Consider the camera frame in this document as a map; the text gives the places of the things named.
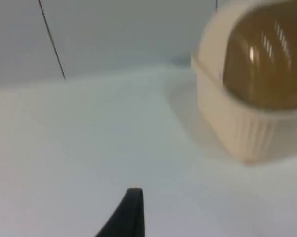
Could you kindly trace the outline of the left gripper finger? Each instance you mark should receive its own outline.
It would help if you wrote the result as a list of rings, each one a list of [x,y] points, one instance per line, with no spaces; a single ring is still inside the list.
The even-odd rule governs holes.
[[[96,236],[145,237],[144,194],[141,188],[126,190],[121,202]]]

